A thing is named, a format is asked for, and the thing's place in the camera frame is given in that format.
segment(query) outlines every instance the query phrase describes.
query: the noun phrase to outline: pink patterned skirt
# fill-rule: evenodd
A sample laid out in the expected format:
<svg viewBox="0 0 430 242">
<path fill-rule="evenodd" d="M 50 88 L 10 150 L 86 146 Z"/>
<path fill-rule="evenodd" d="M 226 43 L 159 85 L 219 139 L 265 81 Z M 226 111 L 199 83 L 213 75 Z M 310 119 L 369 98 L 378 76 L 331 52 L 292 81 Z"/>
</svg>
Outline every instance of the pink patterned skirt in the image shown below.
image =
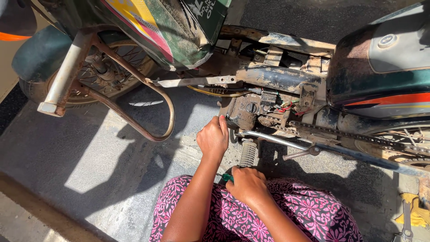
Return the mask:
<svg viewBox="0 0 430 242">
<path fill-rule="evenodd" d="M 169 180 L 154 209 L 149 238 L 158 242 L 192 176 Z M 312 241 L 362 242 L 362 236 L 348 207 L 331 192 L 311 187 L 294 178 L 267 180 L 267 188 L 288 217 Z M 272 236 L 258 216 L 236 200 L 225 186 L 214 183 L 208 226 L 203 241 L 272 242 Z"/>
</svg>

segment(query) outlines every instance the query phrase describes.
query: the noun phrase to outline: orange stripe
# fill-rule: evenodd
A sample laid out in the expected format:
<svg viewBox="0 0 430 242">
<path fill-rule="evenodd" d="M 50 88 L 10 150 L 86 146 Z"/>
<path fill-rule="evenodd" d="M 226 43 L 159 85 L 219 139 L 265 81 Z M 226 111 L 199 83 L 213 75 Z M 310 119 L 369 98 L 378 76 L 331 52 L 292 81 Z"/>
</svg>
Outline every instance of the orange stripe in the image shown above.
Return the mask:
<svg viewBox="0 0 430 242">
<path fill-rule="evenodd" d="M 430 93 L 415 93 L 415 94 L 404 94 L 381 97 L 361 102 L 354 102 L 347 104 L 349 105 L 359 105 L 359 104 L 400 104 L 400 103 L 414 103 L 414 102 L 430 102 Z"/>
<path fill-rule="evenodd" d="M 30 38 L 31 36 L 20 36 L 20 35 L 13 35 L 13 34 L 6 34 L 0 32 L 0 40 L 3 41 L 19 41 L 19 40 L 26 40 Z"/>
</svg>

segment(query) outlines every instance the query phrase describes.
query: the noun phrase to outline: person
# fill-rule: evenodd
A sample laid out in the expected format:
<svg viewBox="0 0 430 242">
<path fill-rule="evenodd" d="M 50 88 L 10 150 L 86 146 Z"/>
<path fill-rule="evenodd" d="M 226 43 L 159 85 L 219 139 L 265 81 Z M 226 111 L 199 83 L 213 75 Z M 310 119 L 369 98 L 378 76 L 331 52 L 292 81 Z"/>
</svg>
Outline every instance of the person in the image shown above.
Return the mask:
<svg viewBox="0 0 430 242">
<path fill-rule="evenodd" d="M 200 165 L 194 176 L 172 178 L 162 189 L 150 242 L 362 241 L 349 208 L 329 191 L 238 167 L 234 182 L 213 183 L 229 143 L 224 116 L 215 116 L 196 140 Z"/>
</svg>

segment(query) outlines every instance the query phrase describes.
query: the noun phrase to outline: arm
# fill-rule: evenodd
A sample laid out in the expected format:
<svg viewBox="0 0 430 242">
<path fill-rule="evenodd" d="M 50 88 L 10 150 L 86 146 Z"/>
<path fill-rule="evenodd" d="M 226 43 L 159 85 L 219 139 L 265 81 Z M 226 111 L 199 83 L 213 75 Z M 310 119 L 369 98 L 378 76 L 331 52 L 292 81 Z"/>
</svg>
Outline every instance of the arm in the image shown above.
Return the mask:
<svg viewBox="0 0 430 242">
<path fill-rule="evenodd" d="M 275 242 L 310 242 L 297 225 L 276 204 L 266 187 L 266 177 L 251 168 L 233 167 L 234 184 L 228 181 L 227 190 L 248 205 L 266 225 Z"/>
<path fill-rule="evenodd" d="M 162 242 L 201 241 L 211 203 L 213 181 L 228 148 L 228 129 L 224 116 L 215 116 L 198 134 L 203 156 L 190 184 L 179 199 L 161 238 Z"/>
</svg>

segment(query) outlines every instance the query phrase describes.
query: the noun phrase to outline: hand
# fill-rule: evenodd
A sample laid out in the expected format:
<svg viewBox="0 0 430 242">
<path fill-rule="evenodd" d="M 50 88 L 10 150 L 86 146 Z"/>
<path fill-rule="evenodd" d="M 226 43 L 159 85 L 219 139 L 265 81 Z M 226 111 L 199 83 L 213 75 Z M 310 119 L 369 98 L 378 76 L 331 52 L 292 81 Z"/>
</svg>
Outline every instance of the hand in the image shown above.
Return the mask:
<svg viewBox="0 0 430 242">
<path fill-rule="evenodd" d="M 227 190 L 252 210 L 265 206 L 268 202 L 274 202 L 267 189 L 267 181 L 263 173 L 248 167 L 238 168 L 233 166 L 231 174 L 233 175 L 234 183 L 229 180 L 226 184 Z"/>
<path fill-rule="evenodd" d="M 225 117 L 221 115 L 213 119 L 197 133 L 197 144 L 202 150 L 203 157 L 221 162 L 228 148 L 228 129 Z"/>
</svg>

